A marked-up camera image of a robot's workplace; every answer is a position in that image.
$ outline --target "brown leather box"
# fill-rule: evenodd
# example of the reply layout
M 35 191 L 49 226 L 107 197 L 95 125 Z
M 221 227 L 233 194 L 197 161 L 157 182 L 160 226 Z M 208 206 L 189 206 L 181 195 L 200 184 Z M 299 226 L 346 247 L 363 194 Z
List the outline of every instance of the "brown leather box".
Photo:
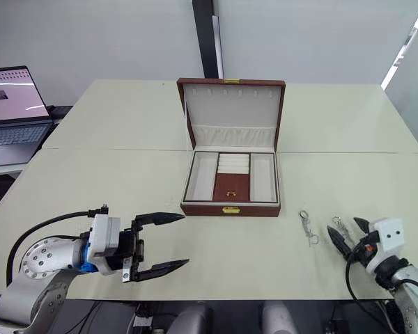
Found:
M 278 216 L 276 147 L 284 81 L 179 79 L 192 164 L 188 216 Z

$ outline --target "white table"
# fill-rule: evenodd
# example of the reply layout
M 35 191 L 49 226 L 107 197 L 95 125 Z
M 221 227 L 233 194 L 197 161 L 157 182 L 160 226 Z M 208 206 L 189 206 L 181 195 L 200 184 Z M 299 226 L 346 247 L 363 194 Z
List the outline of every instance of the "white table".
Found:
M 113 300 L 349 299 L 345 262 L 326 225 L 339 215 L 353 237 L 353 216 L 404 219 L 402 256 L 418 266 L 418 154 L 278 154 L 282 210 L 278 218 L 187 217 L 147 226 L 143 268 L 189 258 L 179 270 L 143 283 L 121 283 L 121 274 L 78 277 L 69 298 Z M 129 226 L 135 214 L 180 212 L 187 173 L 185 152 L 41 150 L 0 203 L 0 293 L 13 242 L 31 226 L 68 212 L 107 203 Z M 298 212 L 305 209 L 320 243 L 311 248 Z M 20 248 L 51 234 L 79 234 L 89 218 L 46 227 Z M 352 285 L 360 298 L 385 298 L 364 268 Z
M 191 148 L 175 81 L 97 80 L 44 148 Z M 413 152 L 379 85 L 288 83 L 278 152 Z

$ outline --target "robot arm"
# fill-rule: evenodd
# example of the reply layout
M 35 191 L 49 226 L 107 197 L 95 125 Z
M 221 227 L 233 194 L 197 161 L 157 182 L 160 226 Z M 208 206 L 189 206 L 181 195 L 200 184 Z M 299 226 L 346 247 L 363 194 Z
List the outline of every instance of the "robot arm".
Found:
M 149 280 L 180 268 L 189 260 L 156 264 L 138 272 L 144 260 L 142 226 L 171 223 L 184 216 L 155 213 L 137 216 L 132 227 L 119 231 L 120 219 L 96 214 L 90 231 L 77 239 L 48 237 L 24 254 L 17 277 L 0 298 L 0 334 L 45 333 L 65 301 L 77 275 L 122 269 L 122 281 Z
M 406 333 L 418 333 L 418 269 L 398 258 L 405 243 L 402 220 L 355 221 L 367 234 L 355 249 L 351 250 L 340 233 L 328 226 L 333 244 L 348 262 L 360 262 L 367 273 L 375 275 L 376 282 L 394 296 Z

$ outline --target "black cable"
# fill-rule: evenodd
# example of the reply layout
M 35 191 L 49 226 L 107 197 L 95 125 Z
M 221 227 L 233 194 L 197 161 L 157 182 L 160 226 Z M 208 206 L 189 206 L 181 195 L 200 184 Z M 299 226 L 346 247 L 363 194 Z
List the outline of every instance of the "black cable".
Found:
M 33 226 L 29 230 L 27 230 L 24 234 L 20 236 L 20 238 L 15 242 L 14 246 L 11 248 L 11 251 L 9 252 L 8 256 L 8 262 L 6 263 L 6 286 L 9 286 L 11 282 L 13 281 L 13 265 L 14 265 L 14 258 L 15 254 L 17 252 L 17 249 L 20 247 L 22 242 L 33 232 L 47 226 L 50 224 L 53 224 L 57 221 L 62 221 L 64 219 L 74 218 L 74 217 L 80 217 L 80 216 L 88 216 L 90 214 L 89 211 L 80 211 L 80 212 L 73 212 L 71 214 L 64 214 L 62 216 L 54 217 L 51 219 L 48 219 L 47 221 L 44 221 L 43 223 L 37 224 L 36 226 Z
M 94 315 L 96 315 L 96 313 L 99 311 L 99 307 L 100 307 L 101 305 L 102 305 L 102 301 L 99 301 L 99 302 L 98 302 L 98 306 L 97 306 L 97 308 L 96 308 L 96 312 L 95 312 L 95 314 L 94 314 Z M 87 317 L 85 318 L 84 322 L 82 322 L 82 326 L 81 326 L 81 328 L 79 328 L 79 332 L 77 332 L 77 334 L 81 334 L 81 333 L 82 333 L 82 330 L 84 329 L 85 324 L 86 324 L 86 322 L 88 321 L 88 319 L 90 318 L 90 316 L 91 316 L 91 313 L 92 313 L 92 312 L 93 312 L 93 311 L 91 310 L 91 311 L 87 314 Z
M 330 321 L 329 322 L 332 322 L 333 321 L 334 313 L 336 313 L 336 304 L 333 302 L 333 311 L 332 311 L 332 316 L 330 317 Z
M 416 287 L 418 287 L 418 282 L 416 280 L 411 280 L 409 278 L 405 278 L 403 280 L 399 280 L 398 282 L 395 283 L 395 287 L 399 287 L 401 284 L 404 284 L 404 283 L 410 283 L 410 284 L 413 284 Z
M 95 318 L 96 318 L 96 315 L 98 315 L 98 313 L 99 313 L 99 311 L 100 311 L 100 308 L 102 307 L 102 305 L 104 304 L 104 302 L 103 301 L 101 301 L 100 302 L 100 304 L 99 304 L 99 306 L 98 306 L 98 308 L 96 309 L 96 312 L 95 312 L 95 314 L 91 317 L 91 320 L 90 320 L 90 325 L 88 325 L 88 329 L 87 329 L 87 334 L 89 334 L 90 333 L 90 329 L 91 329 L 91 326 L 93 325 L 93 322 L 95 321 Z
M 90 310 L 87 312 L 87 314 L 86 315 L 84 315 L 84 317 L 82 318 L 82 319 L 80 319 L 72 328 L 70 328 L 68 331 L 66 331 L 64 334 L 69 334 L 69 333 L 71 333 L 71 332 L 73 332 L 75 329 L 76 329 L 76 327 L 78 327 L 78 325 L 80 325 L 84 320 L 85 320 L 85 322 L 86 322 L 86 320 L 88 319 L 88 317 L 90 317 L 90 314 L 92 313 L 92 311 L 95 309 L 95 308 L 97 308 L 97 306 L 99 305 L 99 302 L 98 301 L 95 301 L 94 303 L 93 303 L 93 305 L 91 306 L 91 308 L 90 308 Z
M 359 308 L 364 311 L 370 318 L 372 318 L 374 321 L 376 321 L 381 327 L 383 327 L 388 333 L 391 333 L 390 329 L 384 324 L 382 323 L 377 317 L 375 317 L 374 315 L 372 315 L 370 313 L 370 311 L 368 311 L 360 302 L 359 300 L 356 298 L 355 294 L 353 293 L 353 290 L 351 288 L 350 285 L 350 267 L 351 264 L 353 263 L 353 260 L 355 258 L 356 253 L 358 252 L 358 250 L 363 246 L 364 244 L 360 241 L 358 243 L 358 245 L 356 245 L 356 247 L 353 248 L 350 256 L 347 259 L 347 266 L 346 266 L 346 284 L 347 284 L 347 289 L 348 292 L 350 292 L 350 295 L 353 298 L 353 301 L 356 302 L 356 304 L 359 306 Z

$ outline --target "gold latch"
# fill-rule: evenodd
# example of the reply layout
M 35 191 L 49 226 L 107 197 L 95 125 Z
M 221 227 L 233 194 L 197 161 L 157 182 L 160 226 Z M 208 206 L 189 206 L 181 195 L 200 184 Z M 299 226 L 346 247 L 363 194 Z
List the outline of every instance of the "gold latch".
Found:
M 239 214 L 240 208 L 239 207 L 223 207 L 224 214 Z
M 223 79 L 224 84 L 239 84 L 240 79 Z

